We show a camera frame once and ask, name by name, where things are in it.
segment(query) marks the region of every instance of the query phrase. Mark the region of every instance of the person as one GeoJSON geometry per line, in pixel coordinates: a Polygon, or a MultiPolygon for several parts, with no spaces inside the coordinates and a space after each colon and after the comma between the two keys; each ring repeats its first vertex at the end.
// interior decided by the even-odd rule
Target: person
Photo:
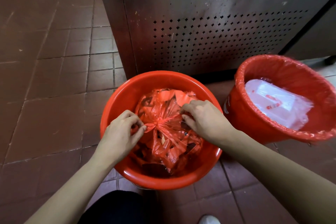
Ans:
{"type": "MultiPolygon", "coordinates": [[[[250,171],[299,223],[336,223],[336,185],[236,130],[209,101],[191,101],[182,115],[198,135],[217,145],[250,171]]],[[[113,191],[84,212],[105,176],[142,137],[146,126],[131,111],[111,122],[92,158],[26,224],[146,223],[140,195],[113,191]],[[139,130],[131,135],[131,127],[139,130]]],[[[213,216],[200,223],[218,224],[213,216]]]]}

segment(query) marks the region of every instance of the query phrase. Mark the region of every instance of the tied plastic bag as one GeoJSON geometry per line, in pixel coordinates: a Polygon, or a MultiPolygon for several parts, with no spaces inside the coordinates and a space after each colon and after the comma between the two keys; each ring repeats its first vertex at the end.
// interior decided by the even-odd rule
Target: tied plastic bag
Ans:
{"type": "Polygon", "coordinates": [[[179,113],[182,105],[191,100],[197,100],[193,92],[172,89],[153,90],[140,99],[135,114],[147,130],[131,156],[143,168],[146,164],[161,164],[172,175],[183,170],[187,162],[198,155],[203,139],[191,130],[179,113]]]}
{"type": "Polygon", "coordinates": [[[253,104],[280,125],[299,130],[308,122],[313,107],[309,99],[259,79],[248,81],[245,90],[253,104]]]}

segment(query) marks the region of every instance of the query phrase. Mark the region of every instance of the forearm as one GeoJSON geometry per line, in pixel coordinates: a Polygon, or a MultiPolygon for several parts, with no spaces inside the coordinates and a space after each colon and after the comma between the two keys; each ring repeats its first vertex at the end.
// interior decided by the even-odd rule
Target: forearm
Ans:
{"type": "Polygon", "coordinates": [[[250,171],[301,223],[336,223],[336,185],[241,131],[221,149],[250,171]]]}
{"type": "Polygon", "coordinates": [[[26,224],[77,223],[90,198],[111,169],[112,166],[92,157],[26,224]]]}

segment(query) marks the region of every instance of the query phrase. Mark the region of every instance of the person's left hand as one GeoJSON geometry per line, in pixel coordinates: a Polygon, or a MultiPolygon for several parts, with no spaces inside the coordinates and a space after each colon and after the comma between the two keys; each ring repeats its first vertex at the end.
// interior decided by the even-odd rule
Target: person's left hand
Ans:
{"type": "Polygon", "coordinates": [[[126,110],[106,128],[103,138],[92,156],[101,163],[113,166],[133,149],[143,136],[146,126],[133,112],[126,110]],[[138,131],[131,136],[131,127],[138,125],[138,131]]]}

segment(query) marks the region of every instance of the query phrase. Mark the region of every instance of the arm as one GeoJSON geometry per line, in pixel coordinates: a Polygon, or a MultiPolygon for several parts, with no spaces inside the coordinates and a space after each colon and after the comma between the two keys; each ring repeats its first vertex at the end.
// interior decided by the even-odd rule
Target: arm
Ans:
{"type": "Polygon", "coordinates": [[[181,111],[200,136],[250,171],[299,223],[336,223],[336,185],[236,130],[209,101],[191,101],[181,111]]]}
{"type": "Polygon", "coordinates": [[[107,127],[92,158],[70,178],[26,224],[77,223],[106,175],[142,137],[146,126],[131,111],[123,112],[107,127]],[[132,125],[140,129],[131,136],[132,125]]]}

